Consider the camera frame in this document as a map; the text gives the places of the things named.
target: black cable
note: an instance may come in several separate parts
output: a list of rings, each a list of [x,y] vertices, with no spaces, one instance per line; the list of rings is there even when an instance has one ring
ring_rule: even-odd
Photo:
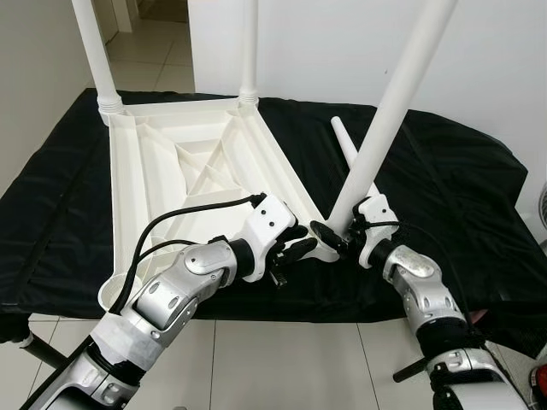
[[[391,221],[391,222],[366,222],[366,227],[373,228],[375,226],[401,226],[401,227],[408,227],[410,229],[414,229],[415,231],[419,231],[423,235],[429,238],[430,241],[435,243],[441,253],[443,254],[443,257],[446,259],[446,262],[449,265],[450,270],[452,271],[452,277],[454,278],[454,281],[456,282],[456,288],[458,289],[459,299],[461,302],[462,307],[462,313],[465,317],[466,322],[468,322],[468,326],[471,332],[475,333],[473,321],[471,320],[471,313],[469,312],[469,305],[468,305],[468,299],[466,298],[465,292],[463,291],[462,281],[460,280],[460,276],[458,275],[458,272],[456,268],[454,267],[454,263],[452,262],[452,259],[450,258],[448,252],[446,251],[446,248],[439,242],[435,236],[433,236],[432,233],[426,231],[423,228],[420,228],[417,225],[410,224],[409,222],[401,222],[401,221]]]
[[[159,243],[156,246],[153,246],[152,248],[148,249],[146,252],[143,252],[143,254],[139,256],[137,263],[142,262],[146,256],[153,254],[158,249],[165,248],[166,246],[169,246],[169,245],[196,245],[196,243],[192,241],[186,241],[185,239],[173,239],[171,241],[165,241],[165,242]]]
[[[135,275],[137,274],[137,264],[138,264],[138,258],[140,257],[140,252],[143,249],[144,241],[146,240],[146,237],[148,237],[148,234],[152,231],[152,229],[154,229],[154,226],[156,226],[157,224],[159,224],[160,222],[164,220],[173,218],[174,216],[192,214],[194,212],[200,212],[200,211],[208,211],[211,209],[235,207],[236,205],[241,205],[247,202],[251,202],[255,204],[255,203],[259,203],[262,199],[264,199],[264,197],[265,196],[263,194],[251,195],[243,199],[238,199],[236,201],[211,203],[207,205],[200,205],[197,207],[177,209],[171,212],[167,212],[166,214],[160,215],[154,220],[152,220],[144,228],[143,233],[141,233],[140,237],[138,238],[137,246],[135,247],[135,251],[133,252],[132,262],[131,262],[131,265],[129,266],[129,270],[127,271],[126,281],[123,284],[123,287],[121,288],[120,295],[116,299],[116,302],[114,302],[114,305],[112,305],[112,307],[110,308],[109,312],[113,314],[120,314],[121,309],[124,306],[126,306],[126,303],[129,300],[129,296],[131,295],[131,288],[133,286],[133,282],[135,281]]]

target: white leg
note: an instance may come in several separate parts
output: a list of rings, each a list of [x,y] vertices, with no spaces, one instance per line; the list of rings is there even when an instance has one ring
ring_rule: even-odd
[[[72,0],[72,5],[87,54],[87,61],[97,87],[99,114],[103,118],[104,124],[108,125],[108,114],[122,113],[123,104],[112,80],[109,59],[106,56],[91,0]]]
[[[338,143],[340,144],[340,148],[342,148],[342,152],[344,153],[345,161],[348,163],[348,167],[351,169],[351,167],[353,166],[353,162],[357,158],[356,146],[353,144],[353,141],[351,141],[350,134],[348,134],[348,132],[346,131],[344,123],[342,122],[340,117],[332,117],[331,124],[332,129],[336,134]],[[379,191],[378,188],[376,188],[376,184],[373,182],[370,185],[367,196],[375,195],[379,195]]]
[[[256,44],[258,41],[258,0],[244,0],[243,75],[239,103],[258,104],[256,90]]]
[[[327,221],[338,235],[345,234],[351,221],[352,207],[366,196],[374,182],[455,5],[456,0],[429,0],[416,22]]]

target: white tube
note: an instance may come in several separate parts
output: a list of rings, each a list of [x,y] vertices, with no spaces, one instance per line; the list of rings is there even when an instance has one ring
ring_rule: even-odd
[[[243,70],[239,103],[257,105],[256,47],[258,42],[258,0],[244,0]]]
[[[338,143],[340,144],[340,148],[344,153],[345,161],[348,163],[348,167],[351,169],[351,167],[353,166],[353,162],[357,158],[356,146],[353,144],[353,141],[351,141],[350,134],[348,134],[348,132],[346,131],[344,123],[342,122],[340,117],[332,117],[331,124],[332,129],[336,134]],[[372,185],[370,185],[367,196],[375,195],[379,195],[379,191],[378,188],[376,188],[376,184],[373,182]]]
[[[79,33],[84,43],[85,53],[87,54],[91,75],[97,87],[99,114],[103,118],[104,124],[108,125],[108,114],[122,113],[123,104],[112,80],[109,59],[106,56],[91,0],[72,0],[72,5],[78,21]]]
[[[352,207],[376,178],[448,25],[456,0],[428,0],[399,60],[327,224],[344,235]]]

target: robotic hand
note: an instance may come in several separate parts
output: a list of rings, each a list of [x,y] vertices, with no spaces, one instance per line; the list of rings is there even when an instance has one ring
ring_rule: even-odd
[[[385,196],[365,199],[354,207],[353,214],[349,241],[318,222],[311,227],[323,243],[342,256],[358,255],[364,268],[383,267],[383,278],[402,297],[410,329],[424,354],[419,363],[425,364],[431,380],[433,407],[526,410],[513,384],[484,349],[483,341],[471,332],[470,324],[443,285],[438,264],[391,242],[399,223]]]
[[[174,264],[159,273],[121,309],[106,313],[91,335],[33,394],[21,409],[122,409],[139,381],[184,329],[200,302],[236,278],[254,282],[316,245],[304,237],[291,210],[274,196],[262,196],[243,229],[231,241],[223,237],[183,249]]]

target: white wall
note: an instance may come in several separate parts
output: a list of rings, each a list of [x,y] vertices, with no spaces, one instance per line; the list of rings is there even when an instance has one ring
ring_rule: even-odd
[[[189,3],[197,92],[237,94],[242,0]],[[421,5],[260,0],[261,96],[377,105]],[[547,173],[545,21],[544,0],[461,0],[411,107],[507,144],[529,170],[517,208],[535,215]]]
[[[91,74],[70,0],[2,0],[0,56],[1,196]]]

